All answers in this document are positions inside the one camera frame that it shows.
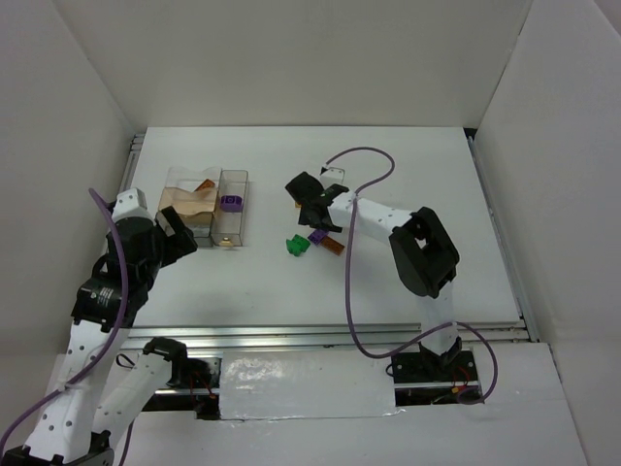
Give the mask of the purple lego brick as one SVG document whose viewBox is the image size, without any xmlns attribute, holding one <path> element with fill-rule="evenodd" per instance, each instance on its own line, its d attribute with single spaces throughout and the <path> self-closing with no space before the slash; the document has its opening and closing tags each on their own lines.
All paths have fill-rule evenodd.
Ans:
<svg viewBox="0 0 621 466">
<path fill-rule="evenodd" d="M 327 230 L 314 229 L 308 236 L 308 240 L 315 246 L 319 246 L 321 242 L 329 235 Z"/>
</svg>

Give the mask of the purple round lego piece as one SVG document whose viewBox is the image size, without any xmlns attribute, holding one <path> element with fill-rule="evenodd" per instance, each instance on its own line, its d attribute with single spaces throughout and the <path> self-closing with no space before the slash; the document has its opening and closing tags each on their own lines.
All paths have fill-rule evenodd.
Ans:
<svg viewBox="0 0 621 466">
<path fill-rule="evenodd" d="M 240 213 L 244 209 L 244 198 L 239 195 L 223 195 L 219 209 L 225 213 Z"/>
</svg>

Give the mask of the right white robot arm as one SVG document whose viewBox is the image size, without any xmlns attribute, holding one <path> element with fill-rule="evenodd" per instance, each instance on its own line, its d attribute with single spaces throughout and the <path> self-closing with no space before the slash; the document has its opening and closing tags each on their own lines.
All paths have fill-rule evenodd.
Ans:
<svg viewBox="0 0 621 466">
<path fill-rule="evenodd" d="M 423 367 L 430 375 L 447 371 L 462 349 L 452 289 L 460 255 L 435 211 L 390 208 L 341 184 L 325 187 L 306 172 L 285 190 L 300 205 L 301 225 L 328 232 L 346 227 L 349 240 L 361 233 L 390 248 L 398 278 L 423 311 L 416 342 Z"/>
</svg>

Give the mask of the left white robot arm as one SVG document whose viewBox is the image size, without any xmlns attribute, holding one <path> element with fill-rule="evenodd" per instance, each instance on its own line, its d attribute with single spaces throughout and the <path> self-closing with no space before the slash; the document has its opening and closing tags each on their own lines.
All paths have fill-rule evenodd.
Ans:
<svg viewBox="0 0 621 466">
<path fill-rule="evenodd" d="M 42 415 L 23 445 L 1 449 L 4 465 L 111 465 L 120 439 L 131 436 L 154 392 L 180 380 L 185 344 L 155 337 L 112 393 L 103 393 L 159 270 L 197 249 L 171 207 L 155 218 L 129 216 L 109 224 L 108 249 L 77 293 L 56 389 L 27 410 Z"/>
</svg>

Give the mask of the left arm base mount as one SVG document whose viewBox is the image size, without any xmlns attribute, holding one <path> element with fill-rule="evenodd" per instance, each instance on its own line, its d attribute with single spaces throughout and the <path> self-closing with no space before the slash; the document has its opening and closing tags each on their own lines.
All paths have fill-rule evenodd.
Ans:
<svg viewBox="0 0 621 466">
<path fill-rule="evenodd" d="M 140 355 L 156 354 L 172 364 L 171 377 L 156 388 L 143 412 L 192 412 L 201 420 L 219 420 L 221 359 L 189 357 L 185 344 L 155 337 Z"/>
</svg>

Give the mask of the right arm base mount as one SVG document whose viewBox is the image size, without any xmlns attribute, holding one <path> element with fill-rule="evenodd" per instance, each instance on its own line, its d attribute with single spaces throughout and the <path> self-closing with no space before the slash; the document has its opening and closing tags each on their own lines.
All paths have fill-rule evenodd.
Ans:
<svg viewBox="0 0 621 466">
<path fill-rule="evenodd" d="M 462 349 L 444 368 L 422 352 L 402 352 L 385 367 L 397 407 L 468 404 L 483 394 L 471 349 Z"/>
</svg>

